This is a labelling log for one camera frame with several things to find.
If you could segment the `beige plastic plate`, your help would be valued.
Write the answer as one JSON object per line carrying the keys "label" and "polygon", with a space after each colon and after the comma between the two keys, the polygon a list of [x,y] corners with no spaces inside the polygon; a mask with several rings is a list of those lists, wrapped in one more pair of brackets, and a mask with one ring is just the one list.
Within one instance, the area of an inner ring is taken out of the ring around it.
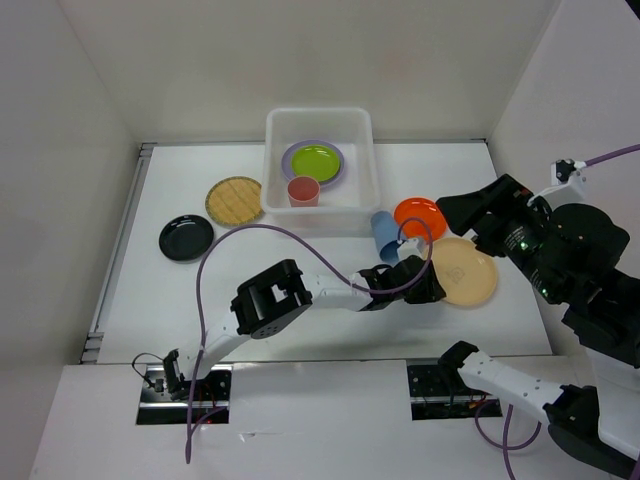
{"label": "beige plastic plate", "polygon": [[491,257],[463,238],[447,237],[434,242],[432,263],[445,292],[444,300],[460,307],[485,303],[498,283],[497,267]]}

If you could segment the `blue plastic cup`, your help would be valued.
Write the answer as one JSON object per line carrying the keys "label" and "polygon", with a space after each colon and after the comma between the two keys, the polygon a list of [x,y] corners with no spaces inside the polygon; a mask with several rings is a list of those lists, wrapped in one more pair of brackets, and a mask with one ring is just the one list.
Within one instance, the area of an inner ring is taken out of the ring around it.
{"label": "blue plastic cup", "polygon": [[378,211],[370,219],[372,235],[380,260],[388,265],[399,262],[398,249],[405,236],[389,211]]}

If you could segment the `green plastic plate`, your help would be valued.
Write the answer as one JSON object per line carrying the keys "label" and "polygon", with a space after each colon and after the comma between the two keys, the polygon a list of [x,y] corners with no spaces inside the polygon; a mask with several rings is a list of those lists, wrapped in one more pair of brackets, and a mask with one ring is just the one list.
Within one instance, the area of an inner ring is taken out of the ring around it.
{"label": "green plastic plate", "polygon": [[290,165],[296,176],[309,176],[324,183],[339,173],[342,161],[333,147],[310,144],[298,148],[292,154]]}

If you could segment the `pink plastic cup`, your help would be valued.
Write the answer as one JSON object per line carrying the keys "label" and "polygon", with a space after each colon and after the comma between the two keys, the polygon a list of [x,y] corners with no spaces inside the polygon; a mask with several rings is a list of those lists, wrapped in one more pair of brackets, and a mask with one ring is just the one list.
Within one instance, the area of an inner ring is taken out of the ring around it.
{"label": "pink plastic cup", "polygon": [[314,178],[294,177],[287,185],[289,204],[291,207],[316,207],[320,190],[320,184]]}

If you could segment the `purple plastic plate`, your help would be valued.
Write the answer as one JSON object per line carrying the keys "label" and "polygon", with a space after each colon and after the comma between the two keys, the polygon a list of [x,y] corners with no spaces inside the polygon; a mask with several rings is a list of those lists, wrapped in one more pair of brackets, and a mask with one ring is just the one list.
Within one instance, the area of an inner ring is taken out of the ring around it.
{"label": "purple plastic plate", "polygon": [[342,165],[341,165],[341,169],[339,171],[339,173],[331,180],[329,180],[328,182],[324,182],[324,183],[319,183],[320,184],[320,188],[329,188],[332,185],[334,185],[335,183],[337,183],[342,174],[345,172],[346,169],[346,161],[344,158],[344,155],[342,153],[342,151],[334,144],[327,142],[327,141],[322,141],[322,140],[304,140],[304,141],[300,141],[297,143],[294,143],[292,145],[290,145],[286,151],[284,152],[284,154],[281,157],[281,170],[283,175],[285,176],[285,178],[287,180],[292,180],[294,177],[297,177],[294,172],[292,171],[291,165],[290,165],[290,161],[291,161],[291,156],[292,154],[300,147],[302,146],[306,146],[306,145],[310,145],[310,144],[322,144],[322,145],[326,145],[329,147],[333,147],[341,156],[341,161],[342,161]]}

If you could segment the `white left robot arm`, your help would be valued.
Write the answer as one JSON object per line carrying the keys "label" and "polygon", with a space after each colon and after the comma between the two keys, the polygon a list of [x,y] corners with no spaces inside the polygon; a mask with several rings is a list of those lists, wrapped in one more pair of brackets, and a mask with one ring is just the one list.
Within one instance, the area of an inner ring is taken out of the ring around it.
{"label": "white left robot arm", "polygon": [[433,265],[412,255],[394,266],[364,269],[342,281],[305,275],[292,259],[282,260],[242,283],[221,320],[208,327],[198,308],[201,338],[189,349],[171,350],[162,360],[164,379],[151,380],[174,401],[192,397],[211,368],[251,339],[282,332],[311,309],[379,311],[390,304],[435,303],[446,293]]}

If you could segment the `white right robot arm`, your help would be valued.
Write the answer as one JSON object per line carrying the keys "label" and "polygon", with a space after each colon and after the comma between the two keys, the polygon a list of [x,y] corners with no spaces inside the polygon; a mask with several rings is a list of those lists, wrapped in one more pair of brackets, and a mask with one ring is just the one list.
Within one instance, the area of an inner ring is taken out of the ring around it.
{"label": "white right robot arm", "polygon": [[629,234],[565,184],[533,193],[503,175],[437,202],[450,230],[513,262],[585,349],[596,382],[578,387],[515,370],[460,341],[440,357],[438,380],[527,412],[574,459],[628,479],[639,475],[639,282],[617,265]]}

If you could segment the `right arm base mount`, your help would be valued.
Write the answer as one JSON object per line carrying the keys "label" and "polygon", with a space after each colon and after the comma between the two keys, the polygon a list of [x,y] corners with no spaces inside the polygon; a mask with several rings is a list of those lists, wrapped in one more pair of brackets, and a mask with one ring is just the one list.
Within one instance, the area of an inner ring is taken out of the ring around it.
{"label": "right arm base mount", "polygon": [[409,363],[407,378],[413,421],[503,416],[495,396],[452,379],[437,363]]}

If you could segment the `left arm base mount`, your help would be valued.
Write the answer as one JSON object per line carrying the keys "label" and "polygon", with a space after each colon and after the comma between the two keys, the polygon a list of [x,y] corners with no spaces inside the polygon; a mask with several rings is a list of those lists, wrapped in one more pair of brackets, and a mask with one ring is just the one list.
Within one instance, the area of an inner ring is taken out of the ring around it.
{"label": "left arm base mount", "polygon": [[[173,399],[169,393],[164,372],[159,365],[150,366],[146,376],[153,386],[150,387],[147,382],[143,383],[136,424],[141,426],[185,425],[189,387]],[[218,408],[220,412],[208,417],[205,423],[227,424],[231,385],[232,367],[230,365],[217,366],[205,379],[199,380],[194,393],[193,422]]]}

